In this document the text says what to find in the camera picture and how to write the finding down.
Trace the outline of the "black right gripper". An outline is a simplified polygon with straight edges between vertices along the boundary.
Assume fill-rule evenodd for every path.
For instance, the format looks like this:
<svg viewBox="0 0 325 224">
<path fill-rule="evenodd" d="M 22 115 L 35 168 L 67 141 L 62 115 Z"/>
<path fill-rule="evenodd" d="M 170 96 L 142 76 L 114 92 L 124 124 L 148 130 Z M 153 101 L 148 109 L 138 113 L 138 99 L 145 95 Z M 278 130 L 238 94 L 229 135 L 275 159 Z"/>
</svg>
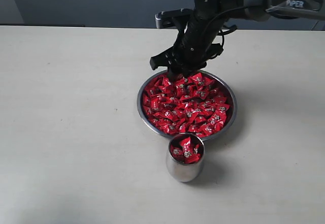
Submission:
<svg viewBox="0 0 325 224">
<path fill-rule="evenodd" d="M 187 47 L 179 45 L 172 48 L 172 52 L 162 52 L 150 58 L 149 64 L 152 70 L 159 67 L 167 67 L 167 78 L 170 82 L 175 82 L 183 76 L 204 68 L 207 61 L 216 58 L 223 52 L 220 43 Z"/>
</svg>

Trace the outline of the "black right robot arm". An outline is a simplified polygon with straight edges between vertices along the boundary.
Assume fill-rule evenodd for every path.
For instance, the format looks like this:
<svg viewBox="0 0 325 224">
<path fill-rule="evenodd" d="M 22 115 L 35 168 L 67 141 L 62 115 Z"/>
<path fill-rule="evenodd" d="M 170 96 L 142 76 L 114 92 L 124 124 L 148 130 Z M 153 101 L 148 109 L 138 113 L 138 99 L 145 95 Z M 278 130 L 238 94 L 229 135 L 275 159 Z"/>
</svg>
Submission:
<svg viewBox="0 0 325 224">
<path fill-rule="evenodd" d="M 227 26 L 228 20 L 266 21 L 270 17 L 324 20 L 324 0 L 194 0 L 193 9 L 160 12 L 156 27 L 175 27 L 178 35 L 172 47 L 151 57 L 150 66 L 153 70 L 166 67 L 172 81 L 189 77 L 222 54 L 224 44 L 214 39 L 237 29 Z"/>
</svg>

